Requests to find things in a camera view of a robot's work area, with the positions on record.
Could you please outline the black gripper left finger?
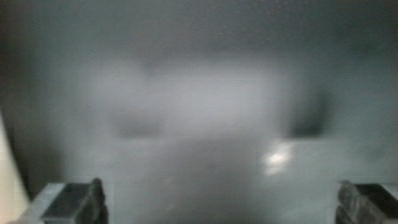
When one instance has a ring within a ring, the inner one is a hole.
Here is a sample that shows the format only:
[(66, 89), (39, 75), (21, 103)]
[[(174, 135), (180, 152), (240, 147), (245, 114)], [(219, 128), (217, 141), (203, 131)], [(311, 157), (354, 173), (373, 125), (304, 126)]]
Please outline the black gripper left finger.
[(50, 183), (23, 213), (23, 224), (108, 224), (107, 197), (98, 178)]

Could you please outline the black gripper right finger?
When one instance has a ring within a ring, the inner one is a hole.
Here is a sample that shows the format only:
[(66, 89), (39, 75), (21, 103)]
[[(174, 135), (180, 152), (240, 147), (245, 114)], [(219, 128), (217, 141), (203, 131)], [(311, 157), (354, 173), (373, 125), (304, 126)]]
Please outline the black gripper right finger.
[(398, 224), (398, 184), (341, 182), (334, 224)]

